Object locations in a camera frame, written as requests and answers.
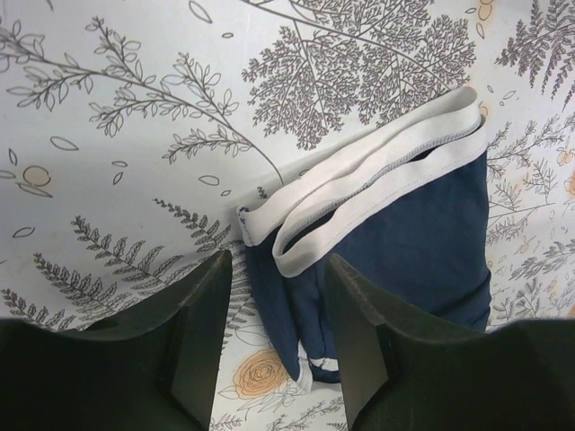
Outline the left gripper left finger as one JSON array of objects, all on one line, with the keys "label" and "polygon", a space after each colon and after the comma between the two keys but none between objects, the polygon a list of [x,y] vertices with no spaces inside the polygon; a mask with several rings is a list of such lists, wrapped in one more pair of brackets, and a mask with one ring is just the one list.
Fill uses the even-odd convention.
[{"label": "left gripper left finger", "polygon": [[84,330],[2,320],[2,429],[208,429],[231,281],[219,251]]}]

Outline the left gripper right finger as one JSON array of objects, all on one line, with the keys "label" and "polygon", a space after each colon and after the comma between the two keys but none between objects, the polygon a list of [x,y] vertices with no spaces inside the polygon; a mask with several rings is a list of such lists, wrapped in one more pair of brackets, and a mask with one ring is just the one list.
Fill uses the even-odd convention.
[{"label": "left gripper right finger", "polygon": [[482,333],[406,303],[339,256],[325,278],[350,429],[573,429],[573,320]]}]

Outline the navy white-trimmed underwear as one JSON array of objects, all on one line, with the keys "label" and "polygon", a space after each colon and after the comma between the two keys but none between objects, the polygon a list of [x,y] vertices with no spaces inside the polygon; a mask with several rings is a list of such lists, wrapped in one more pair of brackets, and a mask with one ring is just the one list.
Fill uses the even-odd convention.
[{"label": "navy white-trimmed underwear", "polygon": [[303,391],[337,383],[325,267],[339,255],[369,281],[482,331],[487,139],[474,88],[437,97],[343,146],[255,208],[239,207],[263,326]]}]

